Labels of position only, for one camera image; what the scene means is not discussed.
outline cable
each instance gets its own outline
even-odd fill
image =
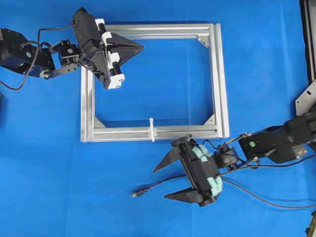
[[[32,43],[38,45],[38,43],[37,43],[36,41],[34,41],[34,40],[29,40],[29,41],[26,41],[26,42],[24,42],[24,43],[21,43],[21,44],[20,44],[20,47],[24,47],[24,46],[29,45],[29,44],[32,44]],[[50,47],[51,47],[51,44],[50,44],[50,43],[48,43],[48,42],[46,42],[46,41],[42,42],[42,43],[39,45],[39,51],[40,51],[40,53],[43,53],[43,45],[47,46],[47,48],[50,48]]]
[[[198,148],[198,149],[202,152],[202,155],[207,157],[207,155],[206,155],[206,154],[204,154],[204,152],[203,152],[202,148],[201,148],[201,147],[199,147],[198,143],[194,143],[194,142],[191,142],[191,141],[189,141],[189,143],[191,143],[191,144],[193,144],[195,147],[197,147],[197,148]]]
[[[228,182],[228,183],[236,186],[237,188],[245,191],[246,193],[252,195],[253,197],[257,198],[258,200],[264,202],[265,204],[268,204],[268,205],[271,205],[271,206],[274,206],[274,207],[283,208],[283,209],[308,209],[308,208],[316,207],[316,205],[308,205],[308,206],[283,206],[283,205],[278,205],[278,204],[275,204],[273,202],[267,201],[267,200],[263,199],[262,197],[259,197],[258,195],[252,193],[251,191],[249,191],[249,190],[243,188],[242,186],[234,183],[233,181],[230,181],[230,180],[228,180],[228,179],[226,179],[224,177],[222,177],[222,179],[223,179],[223,181]]]
[[[35,64],[35,61],[36,61],[36,59],[37,59],[37,57],[38,57],[39,50],[40,50],[40,32],[41,32],[41,31],[63,31],[63,30],[69,29],[69,28],[71,28],[71,27],[73,27],[73,26],[75,26],[75,25],[76,25],[76,24],[72,24],[72,25],[69,25],[69,26],[61,27],[61,28],[41,28],[41,29],[39,29],[39,30],[38,30],[38,41],[36,42],[37,46],[36,46],[36,51],[35,51],[35,54],[34,54],[33,61],[32,61],[32,63],[31,63],[31,65],[30,65],[28,71],[26,72],[26,74],[25,74],[25,76],[24,76],[24,78],[23,78],[23,81],[21,82],[21,84],[19,85],[19,87],[17,87],[17,88],[11,87],[11,86],[5,84],[5,83],[4,83],[3,81],[1,81],[1,80],[0,80],[0,83],[1,83],[2,85],[4,85],[5,87],[7,87],[8,89],[10,89],[10,90],[14,90],[14,91],[20,90],[20,89],[23,87],[23,85],[24,85],[26,79],[28,78],[28,76],[29,76],[29,74],[30,74],[30,72],[31,72],[31,69],[33,68],[33,66],[34,66],[34,64]]]
[[[247,169],[247,168],[253,168],[253,167],[268,167],[268,168],[285,168],[285,167],[290,167],[290,166],[299,164],[299,163],[301,163],[301,162],[303,162],[303,161],[306,161],[306,160],[308,160],[308,159],[310,159],[310,158],[313,158],[313,157],[315,157],[315,156],[316,156],[316,154],[313,154],[313,155],[311,155],[311,156],[309,156],[309,157],[306,157],[306,158],[304,158],[304,159],[301,159],[301,160],[298,161],[298,162],[294,162],[294,163],[286,164],[286,165],[262,165],[262,164],[261,164],[261,165],[248,165],[250,162],[252,162],[252,161],[254,161],[254,160],[247,160],[247,161],[245,161],[245,163],[243,164],[243,165],[246,165],[246,166],[242,166],[242,167],[237,168],[237,169],[235,169],[235,170],[226,171],[226,172],[224,172],[224,173],[219,174],[218,176],[223,176],[223,175],[225,175],[225,174],[232,173],[232,172],[237,171],[237,170],[242,170],[242,169]],[[148,187],[145,187],[145,188],[142,188],[142,189],[139,189],[139,190],[133,192],[131,196],[132,196],[133,198],[139,197],[139,196],[143,195],[144,193],[146,193],[148,190],[154,188],[155,186],[157,186],[157,185],[159,185],[159,184],[161,184],[161,183],[164,183],[164,182],[169,181],[169,180],[177,179],[177,178],[182,178],[182,177],[185,177],[185,176],[187,176],[187,175],[186,175],[186,174],[180,174],[180,175],[177,175],[177,176],[173,176],[173,177],[166,178],[166,179],[161,180],[161,181],[159,181],[159,182],[156,182],[156,183],[154,183],[154,184],[152,184],[152,185],[150,185],[150,186],[148,186]]]
[[[234,171],[237,171],[237,170],[242,170],[242,169],[247,169],[247,168],[254,168],[254,167],[265,167],[265,168],[286,168],[286,167],[290,167],[290,166],[293,166],[293,165],[296,165],[296,164],[299,164],[299,163],[302,163],[303,161],[306,161],[310,158],[313,158],[313,157],[316,157],[316,154],[313,154],[309,157],[306,157],[304,159],[301,159],[300,161],[297,161],[297,162],[294,162],[294,163],[291,163],[291,164],[285,164],[285,165],[267,165],[267,164],[258,164],[258,165],[249,165],[249,166],[243,166],[243,167],[240,167],[240,168],[237,168],[235,170],[232,170],[232,171],[226,171],[224,173],[221,173],[220,175],[224,175],[224,174],[227,174],[227,173],[231,173],[231,172],[234,172]]]
[[[161,180],[159,182],[156,182],[148,187],[145,187],[145,188],[142,188],[142,189],[139,189],[139,190],[136,190],[135,192],[132,193],[132,197],[133,198],[137,198],[141,195],[143,195],[145,192],[147,192],[148,190],[152,189],[153,187],[161,184],[161,183],[164,183],[166,181],[169,181],[169,180],[173,180],[173,179],[177,179],[177,178],[182,178],[182,177],[186,177],[187,175],[186,174],[180,174],[180,175],[176,175],[176,176],[173,176],[173,177],[169,177],[169,178],[166,178],[164,180]]]
[[[205,139],[205,140],[202,142],[202,145],[204,145],[205,142],[208,142],[209,144],[211,144],[211,146],[212,146],[214,149],[219,150],[219,149],[218,149],[217,147],[215,147],[214,144],[213,144],[210,140],[208,140],[208,139]]]

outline blue background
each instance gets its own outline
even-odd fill
[[[298,2],[12,0],[0,3],[0,22],[30,40],[40,27],[70,24],[82,6],[112,23],[221,23],[233,137],[295,116],[293,101],[308,86]],[[45,32],[41,39],[76,42],[72,30]],[[150,116],[156,125],[204,122],[212,114],[205,48],[185,40],[141,43],[145,51],[122,68],[122,88],[106,91],[96,82],[100,120],[109,126],[147,125]],[[22,79],[3,68],[0,75],[12,86]],[[271,208],[229,184],[204,208],[163,198],[188,187],[186,179],[130,198],[135,188],[180,174],[182,167],[152,174],[169,141],[80,143],[79,71],[49,81],[29,78],[21,91],[0,87],[0,93],[0,236],[304,236],[311,210]],[[316,202],[315,169],[309,160],[229,177],[271,201],[306,205]]]

